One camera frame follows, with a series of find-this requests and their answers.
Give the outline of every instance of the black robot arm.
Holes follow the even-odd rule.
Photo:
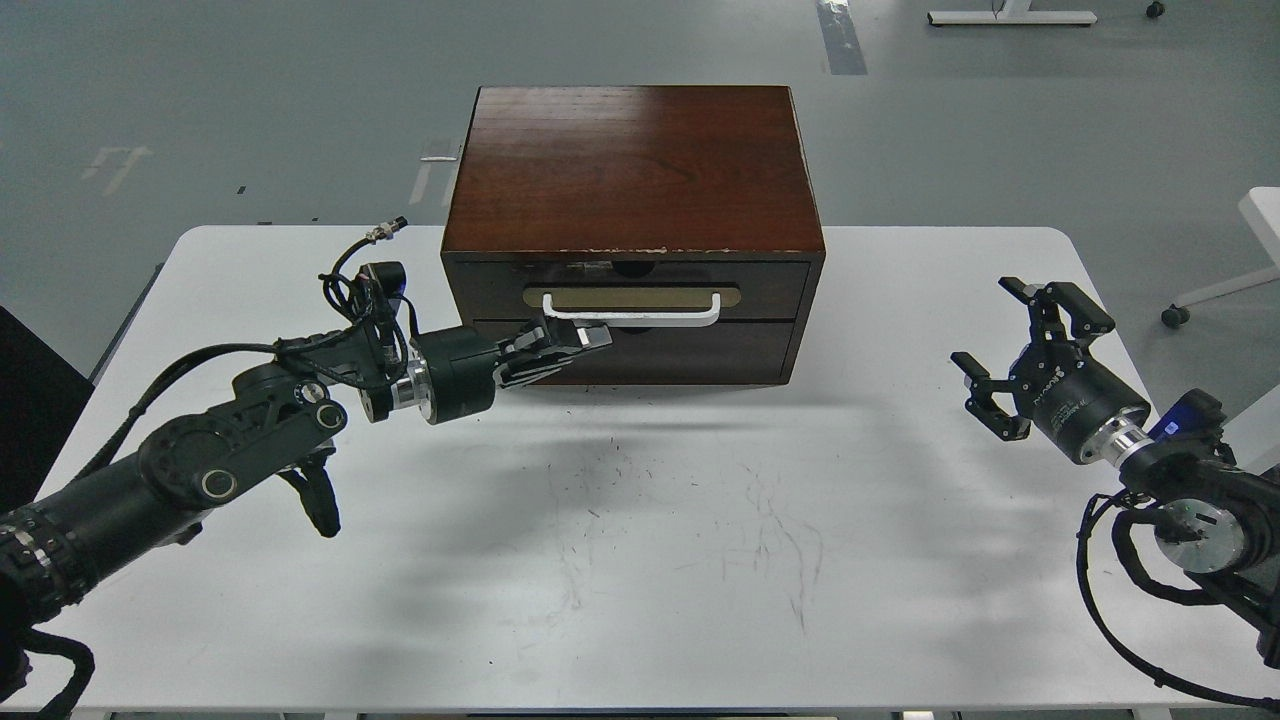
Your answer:
[[[1280,667],[1280,486],[1235,466],[1222,442],[1221,404],[1201,389],[1185,393],[1144,430],[1151,405],[1089,354],[1115,322],[1079,287],[1030,286],[1018,278],[1000,284],[1029,313],[1030,341],[1009,379],[993,380],[968,352],[954,352],[951,360],[965,374],[965,407],[1001,439],[1023,439],[1034,424],[1073,462],[1106,460],[1120,470],[1124,492],[1105,498],[1101,510],[1091,503],[1080,530],[1078,571],[1094,621],[1126,660],[1162,684],[1221,702],[1256,700],[1213,694],[1142,665],[1119,646],[1088,591],[1085,541],[1102,514],[1119,507],[1112,542],[1139,588],[1180,605],[1225,605],[1258,630],[1262,661]],[[1070,315],[1070,329],[1060,310]],[[995,393],[1012,395],[1015,413],[1001,409]],[[1198,587],[1153,580],[1130,538],[1134,525],[1152,525],[1160,550]],[[1271,700],[1247,703],[1280,708]]]
[[[407,302],[403,266],[375,263],[361,266],[353,279],[340,274],[355,250],[390,237],[403,224],[398,218],[374,228],[321,275],[326,299],[351,327],[270,346],[189,354],[161,373],[120,430],[67,487],[0,515],[0,700],[24,685],[24,650],[63,655],[74,661],[76,674],[42,714],[68,715],[92,674],[92,655],[33,625],[78,603],[146,551],[189,542],[209,512],[271,475],[298,492],[321,536],[337,534],[338,505],[324,465],[348,415],[329,386],[357,388],[370,421],[419,406],[435,424],[486,410],[495,388],[534,382],[609,345],[603,325],[541,316],[500,342],[470,327],[420,334],[412,305],[406,341],[396,320],[399,302]],[[232,350],[270,352],[274,359],[237,375],[229,402],[174,418],[137,452],[113,460],[160,392],[198,363]]]

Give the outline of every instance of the wooden box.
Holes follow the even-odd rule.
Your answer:
[[[544,300],[705,318],[718,295],[713,324],[616,327],[550,382],[786,383],[826,255],[791,92],[481,88],[440,255],[494,340]]]

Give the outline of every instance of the black cable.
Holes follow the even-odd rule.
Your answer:
[[[1101,507],[1094,510],[1100,500],[1105,500],[1105,502]],[[1244,697],[1193,683],[1185,678],[1166,671],[1164,667],[1158,667],[1146,661],[1138,653],[1129,650],[1129,647],[1126,647],[1119,638],[1115,637],[1115,634],[1111,633],[1106,621],[1102,620],[1102,612],[1098,610],[1098,605],[1093,600],[1093,591],[1089,587],[1089,537],[1093,534],[1093,529],[1097,527],[1102,516],[1117,505],[1132,507],[1132,496],[1123,492],[1110,497],[1105,495],[1096,495],[1089,498],[1088,505],[1084,506],[1084,516],[1080,519],[1080,530],[1075,536],[1075,579],[1080,585],[1080,597],[1084,600],[1084,609],[1088,610],[1089,618],[1098,628],[1098,632],[1102,633],[1102,637],[1106,638],[1107,644],[1110,644],[1111,648],[1115,650],[1116,653],[1119,653],[1120,657],[1123,657],[1129,665],[1133,665],[1138,669],[1138,671],[1155,680],[1156,687],[1167,685],[1178,692],[1212,702],[1244,705],[1248,707],[1261,707],[1272,712],[1280,712],[1280,700],[1270,697]]]
[[[1203,588],[1185,589],[1166,585],[1152,579],[1151,574],[1147,573],[1147,568],[1143,566],[1142,559],[1138,556],[1138,548],[1133,544],[1132,532],[1137,524],[1156,525],[1160,520],[1161,511],[1155,509],[1121,510],[1120,515],[1116,515],[1116,519],[1112,520],[1111,544],[1115,546],[1116,557],[1120,560],[1120,566],[1124,568],[1129,579],[1147,594],[1176,605],[1221,605],[1221,602]]]
[[[403,295],[397,295],[392,300],[401,300],[404,305],[408,305],[408,332],[411,336],[417,337],[422,333],[417,332],[417,307],[413,306],[413,301],[404,297]]]
[[[173,387],[173,384],[178,382],[183,375],[196,369],[201,364],[207,363],[214,357],[219,357],[221,355],[228,355],[232,352],[264,352],[269,355],[275,355],[276,357],[289,357],[293,355],[301,355],[303,352],[308,352],[311,350],[317,350],[328,345],[333,345],[335,342],[344,340],[346,337],[349,337],[352,333],[358,331],[365,323],[365,320],[372,316],[372,304],[366,301],[364,310],[360,313],[356,311],[355,299],[352,297],[356,292],[356,286],[348,278],[342,275],[342,266],[346,265],[347,260],[351,260],[351,256],[355,255],[357,251],[360,251],[362,247],[374,245],[375,242],[376,240],[370,237],[364,237],[358,240],[351,247],[344,250],[342,255],[338,256],[338,260],[334,261],[333,270],[329,274],[319,275],[320,281],[324,283],[323,292],[325,301],[329,302],[330,307],[337,310],[343,318],[351,322],[351,327],[312,342],[302,342],[292,345],[288,341],[276,341],[275,345],[224,343],[224,345],[212,345],[209,347],[204,347],[201,350],[188,352],[187,355],[183,355],[173,364],[170,364],[168,368],[165,368],[159,375],[156,375],[156,379],[151,382],[151,386],[148,386],[147,389],[143,391],[142,397],[140,397],[138,401],[133,405],[133,407],[129,409],[129,413],[125,416],[124,421],[120,424],[120,427],[116,428],[114,433],[111,433],[111,437],[108,438],[106,443],[104,443],[102,447],[99,448],[99,451],[93,455],[93,457],[91,457],[90,461],[84,464],[81,471],[76,474],[73,482],[83,478],[84,475],[88,475],[90,473],[93,473],[95,470],[101,470],[102,468],[110,465],[111,460],[115,457],[115,454],[120,451],[120,447],[124,445],[125,438],[133,429],[133,425],[137,424],[138,418],[146,414],[147,409],[151,406],[152,402],[155,402],[157,397],[160,397],[160,395],[163,395],[166,389]],[[417,316],[416,313],[413,313],[412,304],[410,304],[410,313],[411,313],[410,322],[413,327],[413,334],[417,334],[417,324],[416,324]],[[404,336],[398,325],[396,327],[396,342],[397,342],[397,348],[399,350],[399,363],[396,365],[394,368],[396,372],[392,374],[389,382],[357,383],[348,378],[344,378],[340,373],[338,373],[333,368],[324,368],[305,357],[300,357],[298,360],[301,361],[300,364],[302,364],[307,369],[312,370],[319,375],[329,378],[335,383],[355,387],[357,389],[380,389],[383,387],[387,387],[387,384],[394,383],[401,377],[403,377],[406,369],[408,368],[408,346],[404,342]]]
[[[67,687],[54,696],[36,715],[37,720],[64,720],[70,717],[72,710],[79,702],[84,688],[88,687],[90,678],[93,676],[93,652],[82,642],[70,638],[61,638],[42,633],[35,628],[27,628],[18,638],[22,647],[28,652],[40,655],[56,655],[72,661],[72,676],[67,680]]]
[[[151,404],[155,402],[160,395],[166,389],[173,387],[183,375],[195,370],[200,365],[219,357],[223,355],[229,355],[232,352],[265,352],[268,355],[275,354],[275,347],[270,345],[257,345],[257,343],[225,343],[225,345],[211,345],[209,347],[202,347],[188,352],[172,363],[168,368],[156,375],[156,379],[151,380],[151,384],[138,401],[129,409],[128,416],[124,423],[111,434],[106,443],[93,455],[92,459],[76,474],[74,480],[88,475],[96,470],[101,470],[111,464],[115,454],[119,452],[120,446],[124,445],[124,438],[128,437],[129,430],[137,424],[138,418],[146,414]]]

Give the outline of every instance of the white furniture base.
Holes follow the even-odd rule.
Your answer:
[[[1088,10],[1032,10],[1032,0],[1006,0],[1000,12],[933,10],[934,26],[1092,26],[1098,17]]]
[[[1220,283],[1213,283],[1208,287],[1184,292],[1178,297],[1174,297],[1174,305],[1187,307],[1188,305],[1196,305],[1198,302],[1204,302],[1206,300],[1213,300],[1215,297],[1222,297],[1275,281],[1280,281],[1280,265],[1274,268],[1262,268],[1261,270],[1244,273],[1243,275],[1222,281]]]
[[[1240,214],[1249,223],[1253,234],[1258,236],[1262,249],[1271,256],[1272,265],[1252,273],[1245,273],[1229,281],[1208,287],[1184,292],[1174,299],[1174,305],[1185,307],[1204,302],[1233,292],[1266,284],[1280,279],[1280,187],[1254,187],[1240,199]]]

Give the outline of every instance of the white handle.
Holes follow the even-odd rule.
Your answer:
[[[543,293],[543,314],[548,318],[561,318],[564,320],[594,320],[603,322],[611,328],[705,328],[719,319],[719,293],[712,293],[712,306],[695,313],[657,313],[637,310],[634,313],[605,311],[596,313],[557,310],[552,305],[552,293]]]

